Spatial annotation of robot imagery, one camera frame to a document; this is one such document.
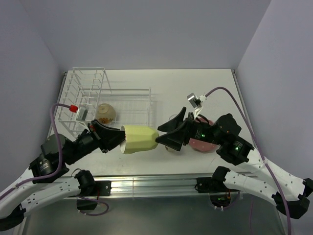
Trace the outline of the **beige bowl with flower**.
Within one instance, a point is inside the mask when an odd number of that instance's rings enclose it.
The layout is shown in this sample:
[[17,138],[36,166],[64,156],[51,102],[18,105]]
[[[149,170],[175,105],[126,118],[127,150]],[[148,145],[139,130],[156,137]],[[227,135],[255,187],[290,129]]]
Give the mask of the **beige bowl with flower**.
[[116,111],[110,104],[101,103],[98,105],[95,119],[98,120],[101,124],[109,124],[114,121],[116,118]]

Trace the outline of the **yellow-green mug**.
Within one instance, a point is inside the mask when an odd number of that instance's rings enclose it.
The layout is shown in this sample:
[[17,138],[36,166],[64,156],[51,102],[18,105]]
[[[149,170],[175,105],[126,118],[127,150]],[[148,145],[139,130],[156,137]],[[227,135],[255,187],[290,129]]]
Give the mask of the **yellow-green mug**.
[[123,154],[150,151],[157,147],[158,131],[149,126],[124,125],[121,131],[125,132],[125,140],[120,144]]

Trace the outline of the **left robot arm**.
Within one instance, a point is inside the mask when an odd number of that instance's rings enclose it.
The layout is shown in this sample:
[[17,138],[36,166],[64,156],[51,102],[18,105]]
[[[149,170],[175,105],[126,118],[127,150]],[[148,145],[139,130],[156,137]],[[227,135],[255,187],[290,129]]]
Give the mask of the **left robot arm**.
[[96,149],[107,153],[124,140],[123,130],[93,120],[75,141],[52,135],[41,145],[41,154],[25,172],[0,194],[0,230],[21,224],[33,211],[66,197],[89,196],[96,182],[91,172],[80,170],[58,185],[52,183],[69,172],[72,165]]

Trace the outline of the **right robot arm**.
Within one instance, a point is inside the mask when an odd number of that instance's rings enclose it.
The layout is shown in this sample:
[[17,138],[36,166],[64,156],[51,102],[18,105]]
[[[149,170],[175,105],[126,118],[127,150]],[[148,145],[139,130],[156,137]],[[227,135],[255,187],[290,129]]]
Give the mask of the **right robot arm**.
[[197,122],[193,113],[185,115],[183,107],[172,120],[157,129],[164,134],[156,142],[180,151],[191,139],[218,145],[216,153],[227,163],[245,169],[255,178],[239,174],[225,166],[214,171],[211,181],[215,190],[225,188],[240,190],[273,204],[279,212],[293,219],[301,218],[310,205],[308,199],[313,191],[310,178],[298,178],[273,162],[262,159],[260,152],[239,136],[241,127],[232,114],[217,119],[214,124]]

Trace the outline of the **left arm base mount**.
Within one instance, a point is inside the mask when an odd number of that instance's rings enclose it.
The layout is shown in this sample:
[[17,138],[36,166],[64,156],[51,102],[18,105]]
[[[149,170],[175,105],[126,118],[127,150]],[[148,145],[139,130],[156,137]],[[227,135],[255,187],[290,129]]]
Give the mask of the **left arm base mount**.
[[[101,196],[110,196],[112,188],[112,182],[109,180],[104,181],[96,181],[95,187],[93,188],[92,192],[89,196],[96,197],[96,199],[100,199]],[[97,203],[91,202],[85,199],[77,199],[76,200],[76,207],[78,210],[81,211],[92,211],[96,209]]]

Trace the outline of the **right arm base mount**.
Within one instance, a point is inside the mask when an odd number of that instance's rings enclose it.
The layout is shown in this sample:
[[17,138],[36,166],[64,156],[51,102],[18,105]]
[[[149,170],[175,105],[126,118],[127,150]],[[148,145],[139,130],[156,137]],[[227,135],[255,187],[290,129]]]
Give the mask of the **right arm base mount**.
[[199,177],[196,179],[194,189],[198,193],[210,194],[210,201],[214,206],[227,207],[232,201],[231,192],[238,192],[235,189],[228,189],[223,183],[211,177]]

